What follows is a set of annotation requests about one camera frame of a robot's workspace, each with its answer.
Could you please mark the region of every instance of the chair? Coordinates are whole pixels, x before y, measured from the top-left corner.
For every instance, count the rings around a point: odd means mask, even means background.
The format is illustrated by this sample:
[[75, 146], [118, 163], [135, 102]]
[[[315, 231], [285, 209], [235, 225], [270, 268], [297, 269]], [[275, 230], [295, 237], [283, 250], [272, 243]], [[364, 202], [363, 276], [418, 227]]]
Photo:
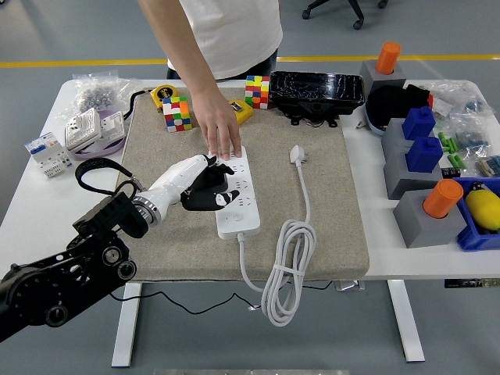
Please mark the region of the chair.
[[[325, 2], [329, 2], [330, 0], [315, 0], [315, 2], [309, 4], [307, 9], [302, 12], [302, 18], [304, 20], [308, 20], [309, 17], [311, 16], [311, 10], [314, 8], [317, 8], [320, 5], [323, 5]], [[349, 0], [349, 4], [351, 4], [352, 9], [354, 9], [354, 12], [358, 16], [358, 20], [354, 22], [352, 27], [354, 27], [355, 30], [359, 30], [361, 26], [363, 25], [363, 21], [365, 20], [365, 16], [363, 15], [363, 12], [361, 11], [361, 8], [359, 8], [358, 0]], [[378, 7], [380, 9], [385, 8], [385, 6], [388, 4], [388, 0], [380, 0], [378, 2]]]

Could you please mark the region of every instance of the beige felt mat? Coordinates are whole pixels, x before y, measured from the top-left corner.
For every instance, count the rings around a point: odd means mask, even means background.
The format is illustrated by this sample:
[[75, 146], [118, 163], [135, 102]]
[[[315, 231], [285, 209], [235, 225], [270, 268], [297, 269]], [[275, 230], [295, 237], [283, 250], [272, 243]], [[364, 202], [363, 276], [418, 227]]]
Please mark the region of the beige felt mat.
[[[244, 88], [221, 88], [228, 99], [244, 98]], [[187, 95], [186, 89], [179, 90]], [[196, 119], [191, 111], [191, 119]], [[149, 187], [172, 164], [206, 153], [199, 127], [167, 133], [163, 115], [148, 95], [137, 98], [123, 165]], [[241, 125], [243, 145], [259, 207], [261, 231], [245, 241], [245, 260], [252, 280], [266, 280], [276, 243], [288, 219], [305, 219], [305, 203], [289, 152], [301, 145], [311, 199], [311, 224], [317, 247], [306, 280], [357, 280], [369, 268], [369, 256], [340, 127], [290, 125], [278, 109], [256, 109]], [[242, 280], [237, 240], [221, 240], [214, 212], [188, 212], [171, 206], [167, 220], [142, 239], [124, 238], [137, 263], [135, 280]]]

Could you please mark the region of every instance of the yellow floor line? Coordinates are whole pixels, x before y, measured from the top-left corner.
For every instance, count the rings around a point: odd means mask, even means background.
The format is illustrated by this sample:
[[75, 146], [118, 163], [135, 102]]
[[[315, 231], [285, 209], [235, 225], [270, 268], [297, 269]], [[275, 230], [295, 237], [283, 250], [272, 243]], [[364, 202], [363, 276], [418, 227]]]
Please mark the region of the yellow floor line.
[[[279, 63], [328, 63], [356, 62], [377, 59], [377, 55], [352, 56], [285, 56]], [[492, 55], [400, 55], [398, 61], [411, 60], [500, 60], [500, 54]], [[43, 68], [55, 66], [107, 66], [107, 65], [165, 65], [166, 59], [116, 59], [116, 60], [66, 60], [66, 61], [17, 61], [0, 62], [0, 68]]]

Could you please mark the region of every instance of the electrical outlet socket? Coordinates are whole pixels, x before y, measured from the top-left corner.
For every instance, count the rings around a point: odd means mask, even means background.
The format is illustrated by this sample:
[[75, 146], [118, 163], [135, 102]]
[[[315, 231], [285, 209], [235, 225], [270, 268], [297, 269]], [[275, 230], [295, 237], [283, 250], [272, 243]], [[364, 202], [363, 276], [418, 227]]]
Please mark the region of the electrical outlet socket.
[[227, 191], [236, 189], [240, 194], [232, 203], [216, 211], [217, 233], [223, 240], [236, 238], [238, 233], [255, 236], [260, 232], [260, 216], [245, 147], [241, 146], [241, 158], [231, 152], [224, 164], [234, 171], [233, 175], [227, 175]]

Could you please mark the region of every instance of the cable tie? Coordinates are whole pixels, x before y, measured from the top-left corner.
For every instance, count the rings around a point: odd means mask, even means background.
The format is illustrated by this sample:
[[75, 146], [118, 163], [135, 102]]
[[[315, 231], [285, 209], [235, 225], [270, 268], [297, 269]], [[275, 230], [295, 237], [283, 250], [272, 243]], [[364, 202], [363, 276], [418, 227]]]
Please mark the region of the cable tie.
[[277, 270], [282, 270], [284, 272], [293, 273], [293, 274], [299, 275], [299, 276], [305, 275], [304, 271], [299, 271], [299, 270], [295, 270], [293, 268], [288, 268], [288, 267], [282, 266], [281, 264], [275, 264], [273, 266], [273, 268], [276, 268]]

